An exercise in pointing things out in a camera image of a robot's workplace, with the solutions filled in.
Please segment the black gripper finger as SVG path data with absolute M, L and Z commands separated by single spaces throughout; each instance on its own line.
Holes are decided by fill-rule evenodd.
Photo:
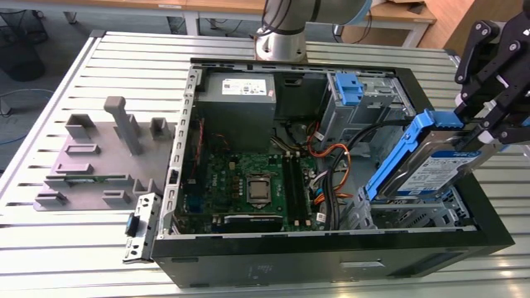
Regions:
M 494 60 L 477 74 L 480 108 L 493 105 L 477 126 L 481 144 L 529 143 L 529 62 Z
M 456 83 L 462 86 L 456 98 L 456 114 L 462 121 L 468 121 L 482 110 L 476 100 L 477 91 L 481 89 L 477 74 L 488 66 L 489 62 L 494 60 L 505 61 L 498 56 L 498 43 L 504 27 L 489 20 L 480 20 L 473 24 L 456 74 Z M 522 56 L 512 60 L 522 61 Z

